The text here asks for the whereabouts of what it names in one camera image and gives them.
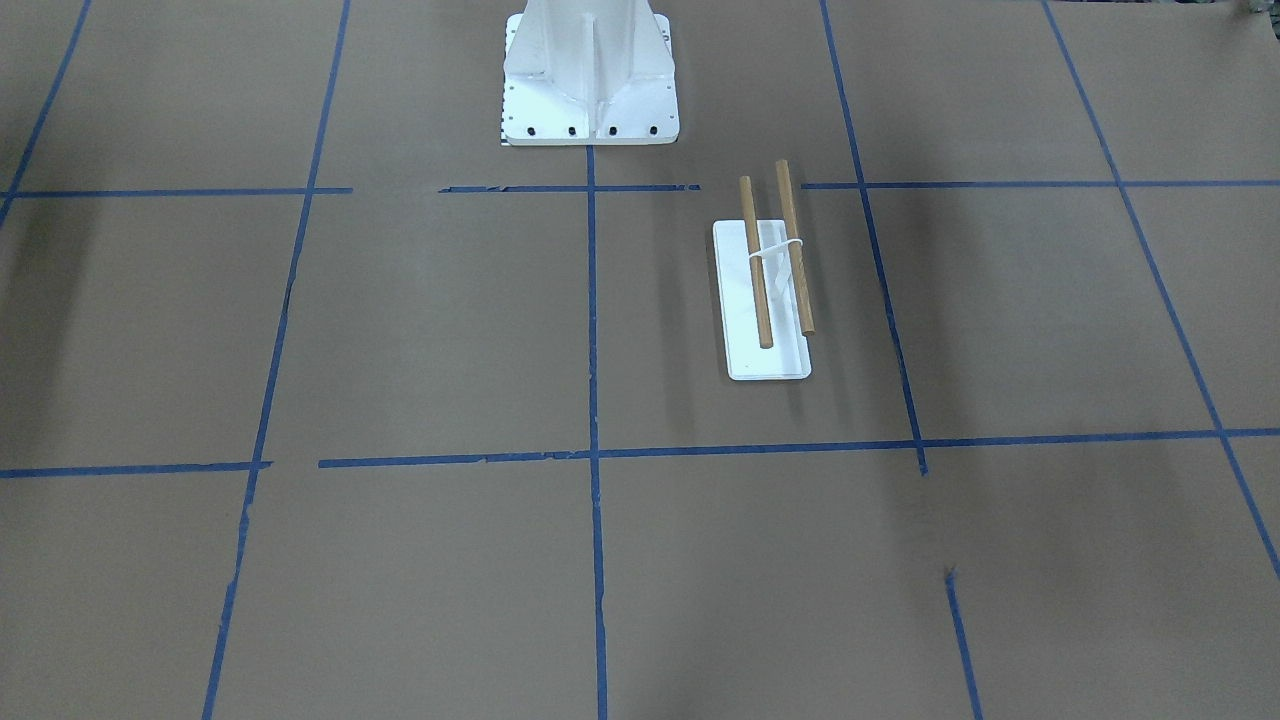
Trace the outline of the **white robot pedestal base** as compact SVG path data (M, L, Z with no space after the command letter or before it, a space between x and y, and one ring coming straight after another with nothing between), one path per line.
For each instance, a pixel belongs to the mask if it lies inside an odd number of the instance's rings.
M681 132L671 23L648 1L529 1L504 31L500 141L644 146Z

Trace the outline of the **white towel rack base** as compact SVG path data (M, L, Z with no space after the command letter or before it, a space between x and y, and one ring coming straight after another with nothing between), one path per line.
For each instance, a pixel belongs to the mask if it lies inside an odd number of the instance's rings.
M794 268L803 241L790 237L781 219L759 220L756 228L759 249L749 252L742 219L712 225L727 373L740 382L803 380L812 374Z

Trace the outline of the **wooden rack rod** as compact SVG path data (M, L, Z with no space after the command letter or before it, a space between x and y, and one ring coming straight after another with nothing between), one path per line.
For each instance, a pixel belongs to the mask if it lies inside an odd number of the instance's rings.
M772 348L774 346L774 336L771 324L771 307L768 288L765 286L764 264L763 258L759 255L762 251L762 238L753 191L753 179L750 176L739 177L739 197L745 228L748 269L751 282L751 299L756 323L758 345L760 348Z
M777 187L780 191L781 213L786 233L786 249L794 283L795 307L803 337L817 334L817 324L812 307L810 287L806 277L803 237L799 227L797 201L790 164L786 159L774 163Z

